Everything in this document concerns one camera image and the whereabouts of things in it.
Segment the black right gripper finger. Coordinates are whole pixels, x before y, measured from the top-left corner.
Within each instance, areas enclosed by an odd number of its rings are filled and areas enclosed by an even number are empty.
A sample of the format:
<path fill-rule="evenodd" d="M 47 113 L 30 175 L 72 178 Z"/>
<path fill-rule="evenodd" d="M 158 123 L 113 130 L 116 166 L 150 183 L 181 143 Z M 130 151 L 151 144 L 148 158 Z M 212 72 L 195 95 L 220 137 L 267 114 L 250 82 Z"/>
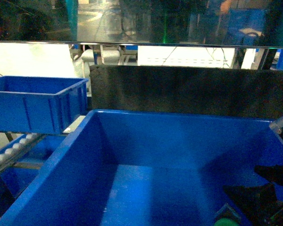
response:
<path fill-rule="evenodd" d="M 223 186 L 223 191 L 254 226 L 278 226 L 283 221 L 283 201 L 275 186 Z"/>

